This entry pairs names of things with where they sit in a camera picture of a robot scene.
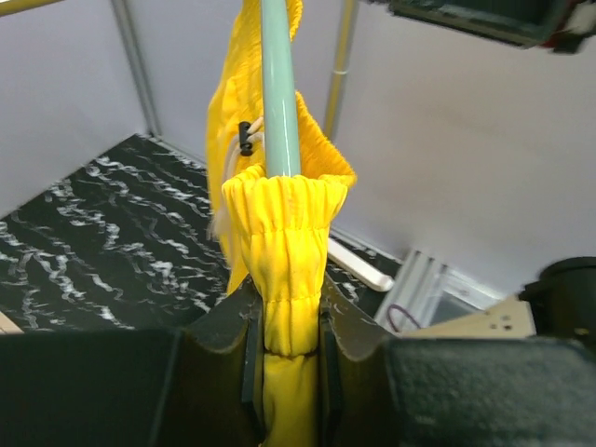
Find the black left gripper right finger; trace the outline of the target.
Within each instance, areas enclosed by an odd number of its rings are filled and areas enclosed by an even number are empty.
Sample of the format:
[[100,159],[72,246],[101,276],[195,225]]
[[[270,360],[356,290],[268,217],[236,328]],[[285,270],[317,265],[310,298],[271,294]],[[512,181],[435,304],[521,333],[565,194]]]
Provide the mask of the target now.
[[595,442],[595,358],[579,343],[396,337],[330,279],[319,343],[323,446]]

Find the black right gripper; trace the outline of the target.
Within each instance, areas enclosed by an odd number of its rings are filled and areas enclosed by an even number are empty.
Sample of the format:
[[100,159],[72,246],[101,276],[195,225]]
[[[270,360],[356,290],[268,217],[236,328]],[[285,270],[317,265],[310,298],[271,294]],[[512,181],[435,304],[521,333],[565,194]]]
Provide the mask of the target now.
[[595,36],[595,3],[568,0],[390,0],[387,11],[514,47],[576,54]]

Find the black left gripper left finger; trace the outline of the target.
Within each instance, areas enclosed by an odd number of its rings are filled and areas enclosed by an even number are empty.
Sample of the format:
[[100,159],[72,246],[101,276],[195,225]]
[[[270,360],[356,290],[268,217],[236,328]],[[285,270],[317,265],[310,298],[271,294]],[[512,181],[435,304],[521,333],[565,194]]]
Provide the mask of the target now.
[[251,281],[182,328],[1,339],[5,446],[255,446],[262,302]]

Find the yellow shorts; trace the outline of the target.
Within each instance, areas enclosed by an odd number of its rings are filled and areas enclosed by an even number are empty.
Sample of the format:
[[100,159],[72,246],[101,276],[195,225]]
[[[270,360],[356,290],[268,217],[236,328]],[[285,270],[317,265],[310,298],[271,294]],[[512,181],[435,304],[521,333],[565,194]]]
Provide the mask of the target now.
[[261,5],[234,22],[206,121],[210,234],[230,267],[228,290],[250,278],[264,305],[264,424],[268,446],[318,444],[318,311],[332,219],[356,174],[295,98],[301,171],[268,173]]

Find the mint green hanger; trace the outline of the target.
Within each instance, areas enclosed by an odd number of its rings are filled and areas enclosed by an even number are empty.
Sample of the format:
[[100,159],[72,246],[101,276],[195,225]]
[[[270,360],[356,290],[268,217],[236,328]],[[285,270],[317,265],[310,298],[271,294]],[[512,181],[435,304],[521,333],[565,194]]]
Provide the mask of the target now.
[[269,177],[301,172],[287,3],[261,2],[264,147]]

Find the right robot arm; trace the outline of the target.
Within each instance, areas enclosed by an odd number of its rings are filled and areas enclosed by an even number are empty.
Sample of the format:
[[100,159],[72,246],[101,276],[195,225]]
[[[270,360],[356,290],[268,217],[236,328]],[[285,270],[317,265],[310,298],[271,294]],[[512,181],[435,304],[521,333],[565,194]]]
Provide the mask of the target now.
[[[397,17],[519,48],[575,55],[595,36],[593,1],[384,1]],[[595,258],[568,258],[542,270],[520,299],[539,335],[595,345]]]

